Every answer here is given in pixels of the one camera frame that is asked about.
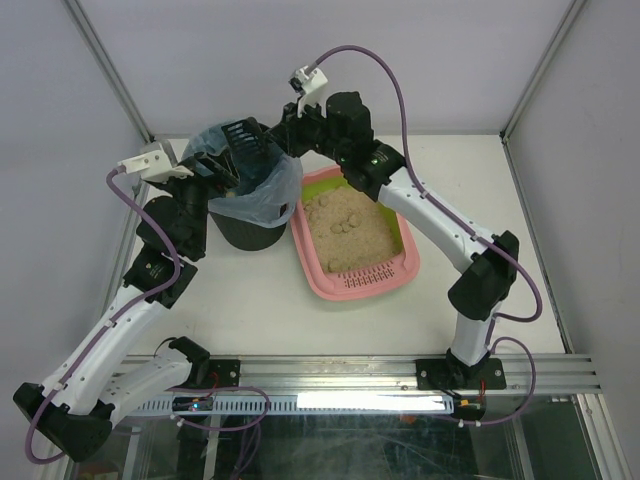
plastic bag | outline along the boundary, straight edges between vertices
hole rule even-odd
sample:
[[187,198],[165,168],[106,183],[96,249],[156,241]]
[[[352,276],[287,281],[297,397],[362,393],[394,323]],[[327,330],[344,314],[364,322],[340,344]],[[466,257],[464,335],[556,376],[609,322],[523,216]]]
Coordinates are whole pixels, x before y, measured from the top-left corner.
[[[197,152],[215,154],[224,148],[227,141],[220,127],[226,123],[229,122],[213,126],[193,137],[185,148],[182,159]],[[258,186],[248,184],[248,175],[243,175],[243,166],[236,164],[240,185],[231,191],[236,196],[209,200],[210,212],[264,228],[278,227],[291,218],[302,192],[302,165],[300,159],[288,156],[275,144],[270,144],[269,150],[280,160],[267,179]]]

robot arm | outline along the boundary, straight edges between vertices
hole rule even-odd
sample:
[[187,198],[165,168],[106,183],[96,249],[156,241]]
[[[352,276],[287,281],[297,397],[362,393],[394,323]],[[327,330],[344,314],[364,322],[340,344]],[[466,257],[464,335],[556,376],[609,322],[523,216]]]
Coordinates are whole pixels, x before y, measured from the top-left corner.
[[[326,77],[319,69],[301,68],[290,81],[300,94],[297,103],[284,107],[280,123],[268,132],[272,141],[293,156],[312,150],[334,160],[356,190],[391,208],[426,235],[451,261],[460,279],[451,287],[449,300],[458,312],[456,334],[447,352],[452,376],[473,377],[488,360],[493,314],[516,278],[515,268],[477,241],[491,238],[496,247],[517,260],[519,242],[509,231],[497,236],[458,213],[437,194],[421,195],[404,157],[374,139],[371,114],[358,92],[330,96],[323,116],[317,103]],[[474,235],[443,212],[441,207],[473,225]]]
[[[142,333],[173,306],[197,272],[185,257],[197,261],[204,256],[207,202],[236,185],[229,172],[219,169],[227,156],[223,152],[221,158],[200,156],[178,164],[170,144],[160,142],[147,153],[120,163],[121,170],[138,172],[143,180],[171,194],[152,199],[144,212],[164,231],[179,262],[169,258],[158,233],[147,222],[140,223],[136,233],[144,246],[102,318],[42,384],[24,383],[14,394],[14,402],[29,421],[74,461],[95,453],[113,426],[158,393],[176,385],[212,386],[205,381],[209,352],[186,337],[174,340],[138,369],[118,378],[112,375]],[[205,165],[210,174],[203,176],[199,172]],[[161,289],[173,278],[177,280]]]

trash bin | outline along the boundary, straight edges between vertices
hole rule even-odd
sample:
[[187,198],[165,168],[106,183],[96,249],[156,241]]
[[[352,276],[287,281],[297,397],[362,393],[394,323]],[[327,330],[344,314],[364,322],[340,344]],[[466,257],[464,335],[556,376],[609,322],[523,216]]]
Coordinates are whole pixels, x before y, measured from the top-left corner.
[[[217,154],[227,146],[222,127],[215,125],[193,137],[183,160],[198,152]],[[262,250],[277,242],[301,193],[302,165],[277,145],[268,144],[264,163],[243,165],[232,155],[239,185],[225,197],[209,200],[209,213],[224,238],[246,251]]]

pink litter box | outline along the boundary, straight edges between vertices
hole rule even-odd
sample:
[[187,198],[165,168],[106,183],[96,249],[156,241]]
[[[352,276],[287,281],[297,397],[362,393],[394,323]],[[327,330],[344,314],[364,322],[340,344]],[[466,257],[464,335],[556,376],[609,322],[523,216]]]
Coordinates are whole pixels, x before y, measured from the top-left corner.
[[302,181],[302,196],[291,219],[293,239],[300,263],[311,289],[326,300],[342,301],[372,297],[409,283],[420,269],[420,255],[407,221],[394,211],[379,205],[391,227],[402,252],[391,260],[359,270],[344,273],[325,273],[316,254],[309,225],[304,215],[303,202],[317,194],[340,186],[347,181],[340,167],[333,166],[309,173]]

metal plate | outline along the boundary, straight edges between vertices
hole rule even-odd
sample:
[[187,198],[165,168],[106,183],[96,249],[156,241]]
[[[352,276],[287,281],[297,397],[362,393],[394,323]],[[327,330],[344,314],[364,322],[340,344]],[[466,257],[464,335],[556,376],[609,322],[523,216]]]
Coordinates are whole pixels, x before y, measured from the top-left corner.
[[[117,373],[133,371],[150,360],[150,355],[129,356]],[[258,387],[269,395],[296,395],[324,390],[394,392],[420,395],[417,389],[416,360],[444,359],[443,355],[407,356],[228,356],[221,360],[240,360],[240,385]],[[531,384],[531,365],[526,355],[501,354],[506,390],[487,391],[487,396],[524,396]],[[600,394],[600,382],[588,355],[536,354],[536,396]],[[456,390],[461,395],[478,390]]]
[[240,360],[209,360],[209,374],[202,388],[237,387],[240,383]]
[[490,358],[482,369],[466,383],[457,383],[451,376],[445,359],[416,360],[418,390],[480,390],[485,381],[486,390],[506,390],[507,381],[499,358]]

